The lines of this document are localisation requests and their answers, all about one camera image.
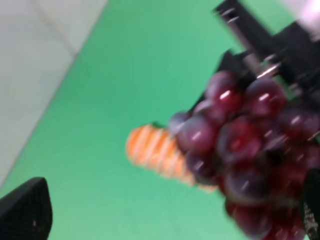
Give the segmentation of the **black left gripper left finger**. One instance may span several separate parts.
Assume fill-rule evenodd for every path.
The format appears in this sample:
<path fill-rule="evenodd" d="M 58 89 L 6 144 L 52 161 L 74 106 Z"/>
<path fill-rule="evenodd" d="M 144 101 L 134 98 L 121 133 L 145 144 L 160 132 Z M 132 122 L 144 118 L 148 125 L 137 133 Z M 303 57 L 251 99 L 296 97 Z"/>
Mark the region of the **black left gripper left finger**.
<path fill-rule="evenodd" d="M 33 177 L 0 198 L 1 240 L 47 240 L 53 209 L 47 180 Z"/>

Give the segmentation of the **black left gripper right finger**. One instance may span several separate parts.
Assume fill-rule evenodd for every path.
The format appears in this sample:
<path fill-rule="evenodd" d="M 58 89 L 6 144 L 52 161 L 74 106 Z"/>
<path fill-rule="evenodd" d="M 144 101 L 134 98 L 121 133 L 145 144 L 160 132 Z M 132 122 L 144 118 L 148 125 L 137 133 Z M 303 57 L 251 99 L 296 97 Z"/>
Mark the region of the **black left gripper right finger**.
<path fill-rule="evenodd" d="M 301 194 L 301 221 L 310 240 L 320 240 L 320 169 L 311 169 Z"/>

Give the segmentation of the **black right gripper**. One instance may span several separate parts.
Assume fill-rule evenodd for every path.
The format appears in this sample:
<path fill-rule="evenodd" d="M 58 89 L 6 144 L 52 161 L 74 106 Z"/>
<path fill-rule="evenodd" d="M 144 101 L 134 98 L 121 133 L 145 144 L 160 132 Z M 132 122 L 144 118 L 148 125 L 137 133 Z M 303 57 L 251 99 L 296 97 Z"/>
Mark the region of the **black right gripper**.
<path fill-rule="evenodd" d="M 289 87 L 314 100 L 320 98 L 320 43 L 296 21 L 271 35 L 238 0 L 224 0 L 214 11 L 246 49 L 276 67 Z"/>

